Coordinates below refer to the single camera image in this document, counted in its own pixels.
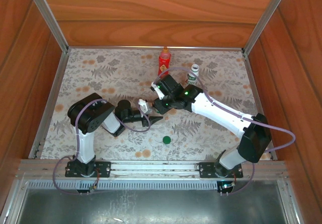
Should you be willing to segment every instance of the aluminum frame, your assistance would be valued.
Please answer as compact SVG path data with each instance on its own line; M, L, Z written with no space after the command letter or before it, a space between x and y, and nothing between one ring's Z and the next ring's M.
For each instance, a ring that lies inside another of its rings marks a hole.
M202 181L199 176L197 164L200 161L120 161L108 160L112 163L111 175L102 180L194 180ZM21 160L17 179L52 179L52 173L58 160ZM81 178L66 178L65 166L67 160L62 161L56 171L57 180L79 180ZM259 161L255 164L254 180L288 179L288 173L283 161ZM248 180L253 172L251 163L242 164L244 177L240 180Z
M162 50L164 46L70 46L71 49L159 49ZM242 52L242 48L237 47L179 47L168 46L170 50L192 50L192 51L238 51Z
M286 221L288 223L304 223L290 180L277 180L277 185L281 195Z
M33 145L31 147L31 150L28 156L29 159L33 159L37 156L38 147L42 142L44 142L46 138L46 135L50 126L51 116L54 112L55 104L58 98L60 85L65 74L65 69L67 66L68 59L69 59L69 51L63 52L60 57L56 75L55 75L52 87L50 89L48 100L35 136L35 140L33 142Z
M33 0L38 7L42 17L46 21L50 31L52 32L53 36L55 37L59 47L61 48L62 52L67 52L68 50L68 43L63 35L60 26L58 25L54 14L52 13L48 3L46 0Z
M34 189L34 185L31 183L37 180L42 183L37 189L52 189L52 186L46 184L50 182L52 176L52 170L58 160L22 160L19 171L16 175L16 180L12 185L10 194L7 198L5 208L3 210L3 216L0 217L0 224L5 223L17 223L19 221L19 214L23 209L24 199L28 188ZM121 181L126 183L128 181L149 181L154 182L167 182L179 183L177 186L169 185L169 189L176 189L180 183L188 183L194 185L199 184L201 189L205 186L207 189L214 189L215 184L211 181L222 180L220 178L214 179L200 179L199 172L196 169L197 161L112 161L111 177L102 178L101 181L105 183L111 183L113 181ZM66 178L64 177L64 167L66 161L58 168L57 181L83 183L84 178ZM252 164L242 164L244 170L244 178L239 180L247 181L251 172ZM86 181L93 181L95 178L86 178ZM302 216L299 212L298 205L290 185L288 173L283 161L259 161L256 164L256 172L254 176L256 181L277 181L278 190L280 193L281 201L285 212L285 220L287 223L303 223ZM115 189L122 189L122 184L115 185ZM168 185L162 187L162 189L168 189Z
M257 108L259 113L264 114L261 99L260 99L260 96L258 94L258 90L257 90L257 87L256 87L256 83L255 83L251 63L250 63L250 61L248 59L248 56L245 53L243 55L244 55L244 59L245 59L245 68L246 68L246 71L247 71L248 79L250 80L250 85L251 85L251 89L252 89L252 92L253 92L256 108ZM273 147L274 147L274 145L273 145L273 142L271 141L268 144L268 149L271 149ZM275 151L271 151L270 154L271 154L273 160L277 160L277 155L276 155Z
M263 15L261 16L261 18L259 19L258 23L255 26L255 29L253 30L251 36L249 37L249 39L245 45L245 54L246 55L249 55L249 53L251 52L253 46L255 45L256 41L260 37L262 31L264 30L264 28L268 24L271 16L275 12L277 6L279 5L279 3L281 1L282 0L271 0L270 1L268 7L266 8L266 10L263 13Z

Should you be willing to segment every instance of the metal edge trim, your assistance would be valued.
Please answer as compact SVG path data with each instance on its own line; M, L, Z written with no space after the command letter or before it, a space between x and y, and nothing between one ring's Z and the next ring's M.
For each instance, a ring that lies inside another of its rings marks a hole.
M163 49L163 46L70 46L71 49ZM168 46L171 50L203 50L203 51L238 51L241 48L229 47L177 47Z
M5 224L8 217L9 217L10 211L12 210L12 206L14 203L14 199L15 199L17 192L18 192L18 187L19 187L19 180L16 179L13 181L13 183L11 185L11 189L10 189L9 194L7 196L5 206L4 206L2 213L0 215L0 224Z
M282 0L271 0L269 5L267 6L266 10L264 11L263 15L259 19L258 23L255 26L255 29L253 30L251 36L249 37L246 45L245 45L245 54L249 55L251 52L253 46L255 45L257 39L261 35L262 31L268 24L271 16L275 12L277 6L279 5L280 1Z
M21 160L16 177L18 179L51 179L52 172L58 160ZM111 176L106 180L194 180L202 181L197 168L199 161L111 161ZM82 178L66 178L65 166L62 161L57 168L57 180L79 180ZM259 161L256 165L254 180L288 179L288 172L283 161ZM242 164L244 177L247 181L252 174L251 163Z
M28 180L22 180L18 184L17 194L13 200L12 209L9 212L7 222L18 223L19 215L22 210L22 206L24 204L24 199L26 196L27 188L28 187Z
M288 189L289 197L290 197L290 199L292 201L292 204L293 204L293 210L295 212L296 219L297 219L299 224L303 224L304 219L303 219L303 216L301 214L298 202L296 200L296 196L295 196L291 181L286 180L285 183L286 183L286 186L287 186L287 189Z
M277 180L277 186L282 200L287 223L304 223L290 181L279 179Z
M52 13L48 3L46 0L33 0L39 9L42 17L46 21L51 33L55 37L59 47L63 52L67 52L68 50L68 43L61 31L60 26L58 25L54 14Z
M60 85L65 74L68 58L69 58L69 52L63 52L61 54L56 75L55 75L52 87L50 89L48 100L44 109L44 113L42 115L38 130L34 139L34 143L32 144L32 147L28 156L29 159L33 159L35 157L39 143L42 142L46 137L47 131L49 129L51 117L58 98Z
M250 63L250 60L248 59L248 56L245 53L244 53L244 58L245 58L245 68L246 68L246 72L247 72L247 75L248 75L248 79L250 80L250 85L251 85L251 89L252 89L252 92L253 92L253 96L254 96L254 100L255 100L257 110L258 110L259 113L264 114L261 99L260 99L260 96L258 94L258 90L257 90L257 87L256 87L256 83L255 83L251 63ZM274 147L274 145L273 145L273 142L271 141L268 144L268 149L273 148L273 147ZM273 160L277 160L276 152L271 151L270 153L271 153L271 156L272 156Z

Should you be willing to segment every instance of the leaf pattern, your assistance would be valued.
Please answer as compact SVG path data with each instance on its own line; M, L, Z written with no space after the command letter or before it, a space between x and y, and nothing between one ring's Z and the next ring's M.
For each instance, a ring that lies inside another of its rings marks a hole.
M202 68L199 70L199 76L202 79L213 80L215 79L217 72L218 72L217 70Z
M179 137L179 134L182 134L184 137L187 137L186 134L190 134L192 136L193 134L196 134L200 125L201 125L200 122L185 120L179 123L178 125L175 124L174 126L172 126L172 129L174 133L177 133L178 137Z
M103 55L99 55L96 57L97 63L102 63L102 62L104 62L105 59L106 58Z
M97 82L90 82L89 86L93 87L93 89L95 91L99 91L102 88L102 83L100 83L100 82L98 82L98 83Z
M67 117L64 117L63 120L61 120L60 122L57 121L56 123L53 124L54 125L54 131L56 131L56 133L58 134L60 131L62 131L63 133L66 134L65 130L68 130L69 132L72 133L72 125L70 123L70 119Z
M96 78L96 77L103 78L102 76L105 76L106 78L108 78L116 70L117 70L117 68L114 68L114 67L110 67L110 66L106 66L106 65L100 66L98 69L92 70L92 76L94 76L94 78Z
M114 106L122 99L130 101L133 107L139 98L153 101L157 96L149 87L157 75L159 53L150 49L72 49L56 103L63 105L63 110L53 113L41 158L58 159L75 154L76 138L67 111L89 94L96 92ZM257 113L241 52L175 50L171 53L170 66L200 65L201 80L215 99L245 113ZM182 84L187 76L179 70L171 75ZM148 132L125 130L116 138L99 127L94 140L96 158L213 161L236 144L236 137L227 129L203 116L176 110L163 117ZM146 129L141 122L128 125ZM170 144L163 143L164 136L171 138Z
M234 97L224 97L222 100L223 104L226 104L227 106L232 108L239 108L242 102L242 99L237 99Z

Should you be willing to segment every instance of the wooden panel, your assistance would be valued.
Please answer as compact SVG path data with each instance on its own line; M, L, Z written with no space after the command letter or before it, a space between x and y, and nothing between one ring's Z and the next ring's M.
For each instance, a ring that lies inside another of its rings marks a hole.
M322 105L310 84L279 13L275 13L271 18L261 35L261 41L274 82L278 86L281 104L296 134L304 166L321 202L322 175L316 171L316 166L322 166L320 144ZM322 73L322 67L320 70L317 68L315 70Z
M0 195L0 204L6 200L6 194L15 177L15 170L18 168L24 152L29 153L30 151L45 109L60 56L61 50L54 37L51 36L47 43L37 76L33 81L31 92L23 104L23 113L16 122L17 128L15 135L9 144L9 149L0 167L0 179L2 180L0 181L0 189L2 190L1 193L3 193Z
M322 0L283 0L279 6L305 71L322 103Z
M59 25L69 45L243 47L253 25L192 22L71 22Z
M289 121L281 105L280 97L276 90L277 86L272 78L260 41L257 41L253 47L249 59L264 114L267 116L269 123L293 130L289 125ZM290 137L285 133L272 131L272 139L274 146L279 146L289 141ZM320 213L319 203L315 197L316 193L311 186L298 150L299 144L301 143L297 141L288 148L278 150L276 154L280 160L286 161L292 186L306 223L318 223L322 215Z
M29 97L49 35L50 31L45 21L36 5L32 4L20 34L0 72L1 161Z
M57 20L192 20L256 24L270 0L47 0Z
M306 223L322 218L321 3L282 0L249 55L269 122L296 134L296 143L277 155L286 160ZM288 140L272 135L274 145Z
M0 70L32 0L0 0Z

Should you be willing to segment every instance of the white bottle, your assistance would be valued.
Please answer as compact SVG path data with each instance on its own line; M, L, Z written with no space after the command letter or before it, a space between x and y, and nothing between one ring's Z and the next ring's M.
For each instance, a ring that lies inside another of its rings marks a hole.
M191 71L196 75L199 76L199 65L193 64L191 66ZM187 74L186 84L190 85L196 85L197 84L197 78L193 76L191 73Z

